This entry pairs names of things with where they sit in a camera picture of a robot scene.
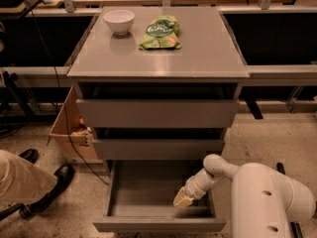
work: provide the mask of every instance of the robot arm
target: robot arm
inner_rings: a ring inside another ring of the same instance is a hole
[[[227,163],[218,155],[208,155],[204,159],[204,168],[189,178],[174,199],[174,206],[189,206],[194,199],[198,200],[216,185],[223,177],[231,179],[238,166]]]
[[[234,238],[290,238],[289,222],[309,220],[316,209],[311,190],[265,165],[231,165],[209,155],[204,169],[180,190],[174,205],[184,207],[201,198],[222,177],[232,181],[232,232]]]

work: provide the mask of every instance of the chip bag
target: chip bag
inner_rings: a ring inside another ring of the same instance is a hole
[[[179,23],[174,16],[157,16],[147,27],[139,48],[141,50],[180,49],[181,44],[176,35],[178,28]]]

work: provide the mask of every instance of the black shoe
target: black shoe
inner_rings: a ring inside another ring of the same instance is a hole
[[[20,210],[20,214],[23,218],[27,219],[33,214],[38,214],[45,211],[53,202],[53,200],[56,199],[69,186],[74,175],[74,169],[70,164],[64,164],[55,171],[54,175],[58,178],[57,185],[52,189],[51,192],[47,193],[39,201],[30,205],[25,205]]]
[[[36,149],[28,149],[19,156],[34,164],[39,158],[39,152]]]

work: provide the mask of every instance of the cable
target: cable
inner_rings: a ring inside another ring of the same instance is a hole
[[[28,0],[24,0],[24,1],[27,3],[29,9],[31,10],[32,18],[33,18],[33,20],[34,20],[34,22],[35,22],[35,25],[36,25],[36,28],[37,28],[39,37],[40,37],[41,42],[42,42],[42,45],[44,46],[44,48],[45,48],[45,50],[46,50],[46,53],[48,54],[48,56],[49,56],[49,58],[50,58],[50,60],[51,60],[51,63],[52,63],[52,65],[53,65],[54,73],[55,73],[56,81],[57,81],[57,85],[58,85],[58,89],[61,91],[60,81],[59,81],[59,78],[58,78],[58,73],[57,73],[56,66],[55,66],[54,61],[53,61],[53,57],[51,56],[51,53],[50,53],[50,51],[49,51],[49,49],[48,49],[48,47],[47,47],[47,45],[46,45],[46,43],[45,43],[45,41],[44,41],[44,39],[43,39],[43,36],[42,36],[42,34],[41,34],[41,31],[40,31],[38,22],[37,22],[36,17],[35,17],[35,15],[34,15],[34,13],[33,13],[33,10],[31,9],[31,6],[30,6],[29,1],[28,1]],[[74,146],[74,144],[73,144],[73,142],[72,142],[72,139],[71,139],[71,137],[70,137],[69,128],[68,128],[68,126],[67,126],[69,120],[68,120],[67,108],[66,108],[66,105],[65,105],[65,104],[63,105],[63,108],[64,108],[65,119],[66,119],[67,136],[68,136],[68,140],[69,140],[69,142],[70,142],[70,144],[71,144],[72,149],[73,149],[73,150],[75,151],[75,153],[79,156],[79,158],[90,168],[90,170],[91,170],[103,183],[109,185],[109,182],[105,181],[98,173],[96,173],[96,172],[91,168],[91,166],[86,162],[86,160],[85,160],[85,159],[79,154],[79,152],[76,150],[76,148],[75,148],[75,146]]]
[[[0,139],[5,139],[16,134],[26,124],[27,123],[21,124],[20,126],[17,126],[15,129],[12,129],[7,124],[0,124]]]

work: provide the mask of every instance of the pant leg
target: pant leg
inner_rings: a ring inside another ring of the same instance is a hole
[[[56,176],[17,155],[0,150],[0,201],[33,203],[56,184]]]

